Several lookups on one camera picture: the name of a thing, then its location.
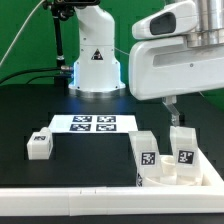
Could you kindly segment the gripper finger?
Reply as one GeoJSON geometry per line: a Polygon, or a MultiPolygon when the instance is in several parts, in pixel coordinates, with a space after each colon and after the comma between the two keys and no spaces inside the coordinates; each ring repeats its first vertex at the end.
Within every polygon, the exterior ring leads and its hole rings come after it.
{"type": "Polygon", "coordinates": [[[176,96],[166,96],[166,97],[162,98],[162,102],[171,114],[172,125],[179,126],[180,125],[180,113],[175,107],[175,104],[177,103],[177,97],[176,96]]]}

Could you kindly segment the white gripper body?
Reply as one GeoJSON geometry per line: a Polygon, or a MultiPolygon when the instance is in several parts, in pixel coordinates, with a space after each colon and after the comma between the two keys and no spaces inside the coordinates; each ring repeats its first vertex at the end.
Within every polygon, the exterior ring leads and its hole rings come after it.
{"type": "Polygon", "coordinates": [[[188,48],[182,36],[138,42],[129,88],[138,100],[224,88],[224,45],[188,48]]]}

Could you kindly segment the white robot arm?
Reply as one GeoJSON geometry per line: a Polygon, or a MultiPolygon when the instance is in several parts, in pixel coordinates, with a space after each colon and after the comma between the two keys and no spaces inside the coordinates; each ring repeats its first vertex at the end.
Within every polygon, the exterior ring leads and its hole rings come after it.
{"type": "Polygon", "coordinates": [[[76,8],[80,53],[70,91],[106,97],[128,88],[139,100],[161,98],[172,123],[182,94],[224,88],[224,0],[173,0],[132,26],[128,84],[114,51],[113,17],[98,6],[76,8]]]}

